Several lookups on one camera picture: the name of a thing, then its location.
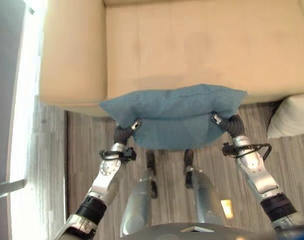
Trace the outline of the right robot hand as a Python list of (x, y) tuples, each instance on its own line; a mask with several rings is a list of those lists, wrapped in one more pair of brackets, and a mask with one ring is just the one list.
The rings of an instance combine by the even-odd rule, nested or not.
[(212, 115), (212, 121), (218, 125), (220, 129), (228, 132), (232, 138), (246, 134), (245, 125), (239, 114), (235, 114), (230, 118), (221, 118), (217, 113), (215, 113)]

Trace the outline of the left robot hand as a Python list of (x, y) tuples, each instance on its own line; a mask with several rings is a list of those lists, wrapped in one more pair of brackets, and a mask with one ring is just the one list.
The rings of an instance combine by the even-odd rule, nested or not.
[(113, 142), (115, 144), (127, 145), (128, 140), (133, 136), (134, 132), (141, 127), (142, 120), (136, 119), (134, 123), (126, 128), (117, 126), (114, 130)]

